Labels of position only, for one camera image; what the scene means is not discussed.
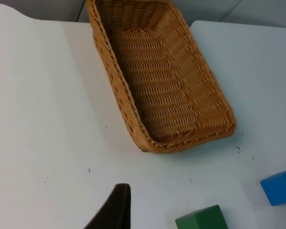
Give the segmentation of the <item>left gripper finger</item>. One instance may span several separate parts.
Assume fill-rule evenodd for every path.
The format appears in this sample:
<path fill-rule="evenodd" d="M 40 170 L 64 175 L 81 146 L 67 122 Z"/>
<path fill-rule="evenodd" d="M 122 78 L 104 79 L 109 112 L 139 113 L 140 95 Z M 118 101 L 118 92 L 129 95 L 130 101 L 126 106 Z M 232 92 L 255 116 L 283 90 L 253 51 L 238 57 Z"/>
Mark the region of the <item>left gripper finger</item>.
<path fill-rule="evenodd" d="M 85 229 L 130 229 L 131 187 L 117 184 Z"/>

